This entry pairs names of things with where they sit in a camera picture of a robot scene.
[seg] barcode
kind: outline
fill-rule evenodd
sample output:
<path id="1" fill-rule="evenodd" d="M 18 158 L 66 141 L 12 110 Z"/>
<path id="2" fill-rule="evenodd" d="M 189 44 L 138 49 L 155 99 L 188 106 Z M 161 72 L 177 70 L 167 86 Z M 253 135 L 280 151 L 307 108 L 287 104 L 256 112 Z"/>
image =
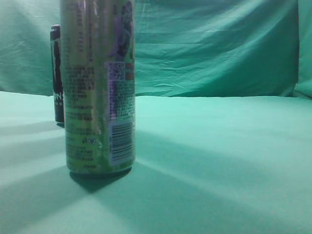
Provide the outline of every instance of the barcode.
<path id="1" fill-rule="evenodd" d="M 120 164 L 133 157 L 133 123 L 112 126 L 111 156 L 112 164 Z"/>

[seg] black can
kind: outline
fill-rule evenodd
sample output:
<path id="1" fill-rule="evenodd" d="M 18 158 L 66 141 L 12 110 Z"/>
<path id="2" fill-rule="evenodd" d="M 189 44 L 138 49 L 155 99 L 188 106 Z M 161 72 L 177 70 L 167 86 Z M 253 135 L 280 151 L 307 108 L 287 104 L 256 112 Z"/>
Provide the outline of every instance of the black can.
<path id="1" fill-rule="evenodd" d="M 60 74 L 60 25 L 51 26 L 50 38 L 55 121 L 64 124 L 64 90 Z"/>

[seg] green fabric backdrop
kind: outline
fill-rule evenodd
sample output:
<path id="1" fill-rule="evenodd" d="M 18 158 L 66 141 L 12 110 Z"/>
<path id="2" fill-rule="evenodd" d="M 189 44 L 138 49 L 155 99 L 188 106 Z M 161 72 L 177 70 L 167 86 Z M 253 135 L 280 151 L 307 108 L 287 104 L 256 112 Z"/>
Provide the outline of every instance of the green fabric backdrop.
<path id="1" fill-rule="evenodd" d="M 296 91 L 312 97 L 312 1 L 299 0 L 300 59 Z"/>
<path id="2" fill-rule="evenodd" d="M 0 0 L 0 90 L 51 95 L 59 1 Z M 136 0 L 137 94 L 288 95 L 297 0 Z"/>

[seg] table surface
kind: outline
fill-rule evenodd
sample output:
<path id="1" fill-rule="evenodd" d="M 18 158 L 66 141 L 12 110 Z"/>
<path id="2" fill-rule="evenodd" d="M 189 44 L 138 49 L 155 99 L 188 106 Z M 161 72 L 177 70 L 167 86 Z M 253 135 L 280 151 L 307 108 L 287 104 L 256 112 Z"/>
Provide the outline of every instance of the table surface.
<path id="1" fill-rule="evenodd" d="M 53 98 L 0 92 L 0 234 L 311 234 L 312 101 L 138 97 L 132 171 L 70 177 Z"/>

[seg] beverage can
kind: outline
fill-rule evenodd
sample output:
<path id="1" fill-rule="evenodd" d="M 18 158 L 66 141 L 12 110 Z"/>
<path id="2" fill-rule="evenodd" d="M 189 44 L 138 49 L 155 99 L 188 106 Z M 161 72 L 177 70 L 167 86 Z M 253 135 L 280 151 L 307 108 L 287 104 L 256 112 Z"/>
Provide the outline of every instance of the beverage can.
<path id="1" fill-rule="evenodd" d="M 60 73 L 60 25 L 51 26 L 50 39 L 55 121 L 64 124 L 64 96 Z"/>
<path id="2" fill-rule="evenodd" d="M 135 161 L 133 0 L 61 0 L 66 159 L 81 176 Z"/>

